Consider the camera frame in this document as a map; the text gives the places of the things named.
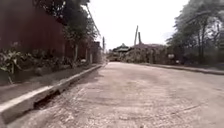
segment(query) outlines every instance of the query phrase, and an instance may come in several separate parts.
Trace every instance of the road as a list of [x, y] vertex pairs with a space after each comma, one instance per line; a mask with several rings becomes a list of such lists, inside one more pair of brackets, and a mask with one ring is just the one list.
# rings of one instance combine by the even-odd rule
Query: road
[[223, 128], [223, 76], [109, 63], [9, 128]]

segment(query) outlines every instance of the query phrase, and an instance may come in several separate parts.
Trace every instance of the leaf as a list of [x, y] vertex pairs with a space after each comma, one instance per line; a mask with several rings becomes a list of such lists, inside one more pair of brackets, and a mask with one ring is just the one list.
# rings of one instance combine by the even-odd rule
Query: leaf
[[0, 67], [0, 69], [3, 71], [8, 71], [8, 69], [6, 67]]

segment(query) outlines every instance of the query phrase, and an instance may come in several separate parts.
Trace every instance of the tree foliage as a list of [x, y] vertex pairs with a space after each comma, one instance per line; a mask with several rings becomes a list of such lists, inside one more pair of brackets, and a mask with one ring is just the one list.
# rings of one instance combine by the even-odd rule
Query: tree foliage
[[167, 40], [176, 56], [194, 54], [198, 62], [205, 62], [205, 50], [218, 46], [223, 10], [219, 0], [190, 0], [175, 19], [176, 32]]

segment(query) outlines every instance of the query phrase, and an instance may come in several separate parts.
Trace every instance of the wall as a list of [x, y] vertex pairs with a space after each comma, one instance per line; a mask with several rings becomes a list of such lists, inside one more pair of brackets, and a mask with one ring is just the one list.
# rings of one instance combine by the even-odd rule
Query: wall
[[65, 40], [63, 26], [32, 0], [0, 0], [0, 48], [19, 42], [21, 49], [55, 49], [62, 53]]

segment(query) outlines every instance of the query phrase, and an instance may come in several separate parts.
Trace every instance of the utility pole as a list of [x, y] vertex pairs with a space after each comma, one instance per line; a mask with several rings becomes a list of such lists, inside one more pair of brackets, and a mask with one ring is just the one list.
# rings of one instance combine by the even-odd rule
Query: utility pole
[[134, 46], [136, 45], [136, 41], [137, 41], [137, 36], [138, 36], [138, 25], [135, 31], [135, 41], [134, 41]]
[[141, 33], [138, 32], [138, 40], [139, 40], [139, 44], [142, 44], [142, 39], [141, 39]]

